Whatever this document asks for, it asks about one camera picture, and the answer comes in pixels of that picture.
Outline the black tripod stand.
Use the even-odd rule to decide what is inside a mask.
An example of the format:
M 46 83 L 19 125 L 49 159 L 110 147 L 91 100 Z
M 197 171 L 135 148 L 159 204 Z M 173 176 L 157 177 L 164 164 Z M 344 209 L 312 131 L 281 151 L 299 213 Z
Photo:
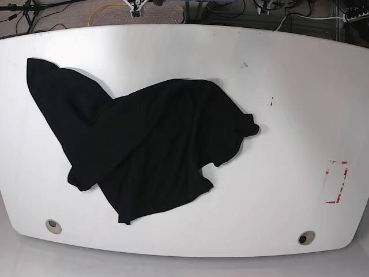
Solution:
M 25 1 L 21 6 L 15 3 L 9 3 L 6 6 L 1 6 L 1 12 L 11 12 L 12 14 L 7 18 L 1 20 L 1 23 L 10 22 L 21 16 L 25 18 L 28 28 L 25 31 L 25 34 L 30 34 L 36 25 L 36 19 L 38 15 L 47 9 L 59 7 L 59 6 L 67 6 L 75 3 L 75 1 L 62 1 L 56 3 L 38 3 L 38 1 Z

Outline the red tape rectangle marking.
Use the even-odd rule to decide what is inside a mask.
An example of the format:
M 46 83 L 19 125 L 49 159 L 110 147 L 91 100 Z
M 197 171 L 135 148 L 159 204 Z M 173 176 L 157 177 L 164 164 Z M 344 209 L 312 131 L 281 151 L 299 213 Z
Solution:
M 338 204 L 348 173 L 348 162 L 331 160 L 326 170 L 323 188 L 323 202 Z

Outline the black T-shirt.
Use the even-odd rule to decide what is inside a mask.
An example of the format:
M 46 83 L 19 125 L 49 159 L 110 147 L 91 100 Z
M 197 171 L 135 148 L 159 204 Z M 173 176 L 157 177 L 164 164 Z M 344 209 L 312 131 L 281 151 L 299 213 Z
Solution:
M 94 80 L 27 60 L 31 96 L 71 164 L 68 183 L 98 185 L 119 223 L 180 207 L 210 191 L 221 166 L 259 126 L 215 83 L 172 79 L 112 98 Z

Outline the white power strip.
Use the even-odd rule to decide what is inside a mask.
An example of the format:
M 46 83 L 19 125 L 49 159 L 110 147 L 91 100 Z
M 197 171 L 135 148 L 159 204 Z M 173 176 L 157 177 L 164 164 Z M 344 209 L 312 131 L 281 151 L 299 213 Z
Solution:
M 343 20 L 346 23 L 353 23 L 363 19 L 368 19 L 368 6 L 349 9 L 343 16 Z

